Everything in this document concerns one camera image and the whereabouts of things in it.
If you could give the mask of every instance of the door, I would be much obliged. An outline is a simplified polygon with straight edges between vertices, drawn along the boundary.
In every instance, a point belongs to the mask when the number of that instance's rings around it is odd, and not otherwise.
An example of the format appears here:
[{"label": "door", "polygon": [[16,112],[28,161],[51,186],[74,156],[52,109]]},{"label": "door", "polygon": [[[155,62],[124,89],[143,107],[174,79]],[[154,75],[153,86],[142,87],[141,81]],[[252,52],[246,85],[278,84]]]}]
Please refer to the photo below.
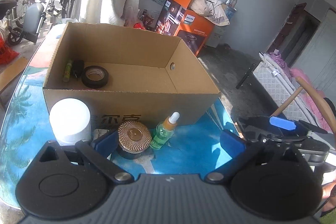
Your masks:
[{"label": "door", "polygon": [[308,75],[336,105],[336,13],[329,10],[314,36],[293,65]]},{"label": "door", "polygon": [[294,6],[286,22],[282,26],[282,29],[280,30],[276,38],[273,40],[273,43],[268,47],[267,52],[273,52],[275,49],[279,49],[280,45],[285,40],[286,36],[289,35],[291,29],[294,27],[295,23],[299,19],[306,5],[307,3],[301,3]]}]

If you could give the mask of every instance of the green liquid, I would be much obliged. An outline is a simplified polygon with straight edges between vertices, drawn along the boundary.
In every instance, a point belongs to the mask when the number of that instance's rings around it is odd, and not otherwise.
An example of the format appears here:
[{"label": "green liquid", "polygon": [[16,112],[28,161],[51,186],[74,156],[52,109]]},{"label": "green liquid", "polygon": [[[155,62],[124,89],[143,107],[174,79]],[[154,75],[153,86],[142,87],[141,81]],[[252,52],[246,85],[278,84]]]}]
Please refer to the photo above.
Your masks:
[{"label": "green liquid", "polygon": [[154,138],[152,139],[150,146],[153,149],[160,149],[166,142],[173,136],[174,130],[166,130],[162,123],[159,123],[154,132]]}]

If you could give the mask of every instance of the gray ribbed panel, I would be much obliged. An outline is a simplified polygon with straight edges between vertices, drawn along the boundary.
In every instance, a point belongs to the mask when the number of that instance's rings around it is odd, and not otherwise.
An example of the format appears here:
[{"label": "gray ribbed panel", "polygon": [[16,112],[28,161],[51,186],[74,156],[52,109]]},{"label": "gray ribbed panel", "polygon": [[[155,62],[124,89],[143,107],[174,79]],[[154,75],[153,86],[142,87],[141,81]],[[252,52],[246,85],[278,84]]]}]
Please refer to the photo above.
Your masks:
[{"label": "gray ribbed panel", "polygon": [[318,224],[313,218],[276,222],[236,205],[226,189],[202,182],[199,175],[147,175],[117,186],[108,200],[86,216],[68,221],[27,217],[24,224]]}]

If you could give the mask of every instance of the textured gold cap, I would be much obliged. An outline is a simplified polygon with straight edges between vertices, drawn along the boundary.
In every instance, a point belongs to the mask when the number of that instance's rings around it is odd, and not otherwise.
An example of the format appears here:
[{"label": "textured gold cap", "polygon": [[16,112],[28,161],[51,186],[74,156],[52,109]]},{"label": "textured gold cap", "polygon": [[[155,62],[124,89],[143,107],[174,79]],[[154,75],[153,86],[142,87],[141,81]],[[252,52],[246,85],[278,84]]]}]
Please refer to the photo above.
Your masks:
[{"label": "textured gold cap", "polygon": [[149,147],[152,140],[148,128],[140,122],[123,122],[118,128],[120,147],[132,154],[141,153]]}]

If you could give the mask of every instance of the black tape roll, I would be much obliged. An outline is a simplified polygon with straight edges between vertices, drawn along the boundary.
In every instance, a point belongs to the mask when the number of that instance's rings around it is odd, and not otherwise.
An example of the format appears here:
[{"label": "black tape roll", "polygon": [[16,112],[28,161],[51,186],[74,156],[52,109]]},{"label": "black tape roll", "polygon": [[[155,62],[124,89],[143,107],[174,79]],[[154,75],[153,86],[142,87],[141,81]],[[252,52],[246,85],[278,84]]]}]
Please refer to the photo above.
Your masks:
[{"label": "black tape roll", "polygon": [[[101,76],[99,80],[89,79],[90,74],[97,74]],[[107,84],[109,80],[109,73],[103,67],[100,66],[88,66],[82,73],[82,82],[85,86],[92,89],[100,89]]]}]

